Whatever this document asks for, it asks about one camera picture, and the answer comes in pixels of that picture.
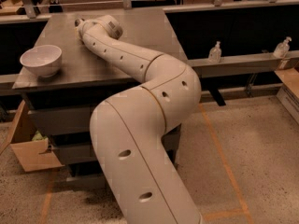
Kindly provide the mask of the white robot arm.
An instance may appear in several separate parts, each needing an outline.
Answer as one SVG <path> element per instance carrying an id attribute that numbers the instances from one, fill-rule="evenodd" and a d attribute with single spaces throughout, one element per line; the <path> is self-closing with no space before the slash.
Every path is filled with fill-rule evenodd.
<path id="1" fill-rule="evenodd" d="M 199 77 L 181 60 L 122 42 L 110 15 L 75 22 L 92 53 L 138 81 L 93 111 L 93 150 L 128 224 L 203 224 L 162 144 L 198 106 Z"/>

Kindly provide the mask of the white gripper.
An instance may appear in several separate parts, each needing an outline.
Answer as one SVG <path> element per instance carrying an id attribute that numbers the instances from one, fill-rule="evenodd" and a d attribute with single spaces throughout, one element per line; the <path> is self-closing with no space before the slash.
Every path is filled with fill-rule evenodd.
<path id="1" fill-rule="evenodd" d="M 94 20 L 85 20 L 80 26 L 76 27 L 79 39 L 82 40 L 84 33 L 94 27 L 95 24 Z"/>

